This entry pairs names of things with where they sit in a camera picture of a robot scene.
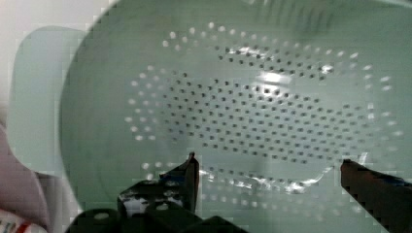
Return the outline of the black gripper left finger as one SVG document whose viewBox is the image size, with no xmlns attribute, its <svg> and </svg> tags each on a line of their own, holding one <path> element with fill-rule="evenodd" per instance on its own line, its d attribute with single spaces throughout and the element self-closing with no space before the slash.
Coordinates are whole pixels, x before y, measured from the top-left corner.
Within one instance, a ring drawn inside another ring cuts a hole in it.
<svg viewBox="0 0 412 233">
<path fill-rule="evenodd" d="M 143 214 L 151 204 L 174 203 L 190 212 L 195 210 L 199 186 L 199 162 L 195 152 L 181 165 L 162 173 L 157 180 L 140 181 L 122 191 L 118 211 L 124 217 Z"/>
</svg>

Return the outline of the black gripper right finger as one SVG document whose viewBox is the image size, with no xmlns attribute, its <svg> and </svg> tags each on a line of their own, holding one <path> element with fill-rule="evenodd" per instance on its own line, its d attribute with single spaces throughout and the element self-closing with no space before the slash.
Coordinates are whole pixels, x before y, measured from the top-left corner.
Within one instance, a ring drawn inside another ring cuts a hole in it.
<svg viewBox="0 0 412 233">
<path fill-rule="evenodd" d="M 343 160 L 340 173 L 341 186 L 386 230 L 411 233 L 411 183 L 351 159 Z"/>
</svg>

